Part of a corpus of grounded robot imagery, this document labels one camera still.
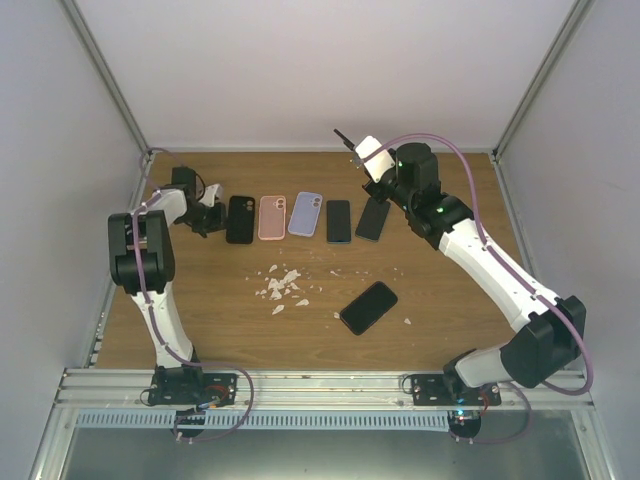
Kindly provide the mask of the pink phone case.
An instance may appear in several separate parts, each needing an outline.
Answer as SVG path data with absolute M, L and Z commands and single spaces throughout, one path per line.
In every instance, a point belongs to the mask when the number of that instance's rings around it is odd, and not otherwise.
M 286 232 L 286 198 L 283 195 L 263 196 L 259 203 L 258 238 L 278 241 Z

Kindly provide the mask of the lavender phone case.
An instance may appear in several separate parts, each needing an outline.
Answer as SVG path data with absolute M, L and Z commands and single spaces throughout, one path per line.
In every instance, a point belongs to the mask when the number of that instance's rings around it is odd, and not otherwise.
M 323 197 L 313 192 L 299 192 L 289 220 L 288 233 L 301 237 L 312 237 L 316 231 Z

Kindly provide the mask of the black phone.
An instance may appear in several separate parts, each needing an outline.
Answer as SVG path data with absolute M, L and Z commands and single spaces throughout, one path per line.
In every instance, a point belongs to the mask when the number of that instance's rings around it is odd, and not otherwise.
M 377 281 L 342 309 L 339 318 L 352 334 L 360 336 L 397 302 L 397 295 L 386 284 Z
M 333 130 L 334 134 L 336 136 L 338 136 L 340 138 L 340 140 L 342 141 L 343 145 L 349 150 L 349 151 L 354 151 L 355 150 L 355 144 L 345 135 L 343 134 L 340 130 L 338 129 L 334 129 Z

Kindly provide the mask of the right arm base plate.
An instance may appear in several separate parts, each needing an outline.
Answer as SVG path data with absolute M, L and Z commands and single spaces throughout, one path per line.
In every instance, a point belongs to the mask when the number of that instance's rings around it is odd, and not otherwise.
M 502 404 L 497 384 L 475 388 L 459 386 L 443 373 L 405 375 L 400 380 L 400 389 L 412 397 L 414 406 L 444 409 L 449 432 L 459 441 L 473 442 L 488 409 Z

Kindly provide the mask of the black phone case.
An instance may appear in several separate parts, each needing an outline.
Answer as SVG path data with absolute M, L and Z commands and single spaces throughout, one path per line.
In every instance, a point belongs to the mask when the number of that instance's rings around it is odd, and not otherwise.
M 248 245 L 253 242 L 255 199 L 249 196 L 231 196 L 228 204 L 225 239 L 229 244 Z

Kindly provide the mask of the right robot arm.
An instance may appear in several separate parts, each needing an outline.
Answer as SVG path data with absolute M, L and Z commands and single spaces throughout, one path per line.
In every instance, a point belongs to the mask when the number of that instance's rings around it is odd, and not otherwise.
M 575 296 L 559 297 L 527 273 L 489 236 L 476 203 L 466 205 L 442 190 L 431 134 L 410 134 L 380 143 L 372 136 L 354 146 L 376 201 L 389 200 L 411 230 L 456 263 L 499 308 L 513 338 L 471 350 L 443 368 L 443 393 L 464 405 L 487 384 L 514 381 L 548 386 L 574 360 L 589 358 L 583 340 L 586 308 Z

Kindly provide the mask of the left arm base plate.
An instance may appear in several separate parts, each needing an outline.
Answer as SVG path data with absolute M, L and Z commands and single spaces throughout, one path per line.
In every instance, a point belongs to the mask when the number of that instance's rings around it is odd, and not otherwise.
M 203 440 L 206 412 L 235 403 L 238 375 L 205 373 L 199 367 L 156 367 L 151 384 L 139 395 L 146 407 L 177 407 L 171 430 L 179 440 Z

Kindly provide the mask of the aluminium rail frame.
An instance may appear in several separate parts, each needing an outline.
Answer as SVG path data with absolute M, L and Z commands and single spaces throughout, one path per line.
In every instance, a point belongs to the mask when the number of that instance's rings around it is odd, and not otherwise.
M 203 427 L 231 428 L 253 411 L 414 411 L 444 412 L 440 407 L 414 406 L 412 397 L 400 389 L 408 374 L 399 371 L 304 371 L 256 370 L 241 378 L 235 403 L 211 413 Z M 148 369 L 67 369 L 62 374 L 53 408 L 30 473 L 33 479 L 61 478 L 82 409 L 167 409 L 146 407 L 142 390 L 151 384 Z M 595 405 L 588 394 L 562 396 L 546 387 L 525 390 L 498 384 L 502 404 L 489 414 L 523 411 L 570 415 L 569 431 L 577 440 L 577 453 L 590 479 L 615 479 L 618 474 L 603 437 Z

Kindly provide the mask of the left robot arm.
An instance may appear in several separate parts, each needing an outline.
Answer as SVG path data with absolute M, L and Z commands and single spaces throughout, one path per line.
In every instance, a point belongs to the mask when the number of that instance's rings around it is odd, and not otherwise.
M 175 167 L 171 182 L 127 213 L 108 218 L 110 274 L 141 312 L 155 349 L 155 374 L 171 378 L 185 404 L 203 398 L 206 380 L 174 299 L 176 261 L 170 228 L 185 225 L 203 238 L 225 228 L 223 187 L 207 185 L 189 167 Z

